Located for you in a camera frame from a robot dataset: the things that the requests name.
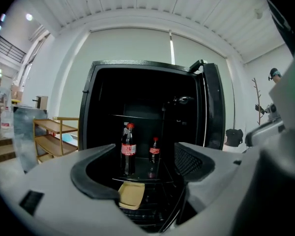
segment staircase railing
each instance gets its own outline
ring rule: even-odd
[[[7,55],[11,59],[21,63],[25,52],[11,44],[9,41],[0,36],[0,52]]]

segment wooden shelving unit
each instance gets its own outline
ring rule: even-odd
[[[64,120],[79,121],[79,118],[56,117],[54,118],[54,120],[50,120],[50,119],[34,119],[33,120],[35,149],[36,149],[37,160],[39,163],[48,161],[54,157],[68,155],[78,150],[79,146],[72,145],[62,140],[62,134],[78,131],[78,128],[62,124]],[[35,136],[36,126],[40,126],[46,129],[46,135]],[[52,133],[59,134],[60,139],[53,136]],[[46,152],[46,154],[38,155],[37,145],[39,145]]]

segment red bottle cap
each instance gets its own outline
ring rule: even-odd
[[[128,123],[127,128],[134,128],[134,124],[133,123]]]

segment plastic bottle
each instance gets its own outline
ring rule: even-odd
[[[9,107],[5,107],[5,110],[0,115],[1,135],[6,138],[13,137],[13,115],[9,111]]]
[[[121,143],[121,171],[127,176],[135,173],[136,143],[132,135],[133,128],[133,123],[127,124],[128,130]]]
[[[153,138],[153,145],[149,149],[148,159],[151,163],[157,163],[159,160],[160,148],[158,146],[158,137]]]

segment person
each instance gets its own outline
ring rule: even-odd
[[[278,83],[281,80],[282,75],[276,68],[272,68],[268,80],[273,80],[275,83]]]
[[[278,83],[278,82],[281,80],[281,77],[282,77],[282,75],[281,75],[281,73],[278,71],[278,69],[276,69],[276,68],[272,68],[272,69],[270,70],[270,74],[269,74],[268,80],[269,80],[269,81],[270,81],[270,80],[273,80],[274,83]],[[273,104],[270,104],[270,107],[272,107],[273,110],[274,110],[274,108],[275,108],[275,106],[274,106]],[[258,105],[258,104],[255,105],[255,110],[256,110],[256,111],[259,111],[259,105]],[[263,114],[263,115],[264,115],[265,113],[270,114],[270,113],[271,113],[271,110],[270,110],[269,107],[266,108],[266,109],[264,110],[264,109],[260,106],[260,112],[261,112],[261,114]]]

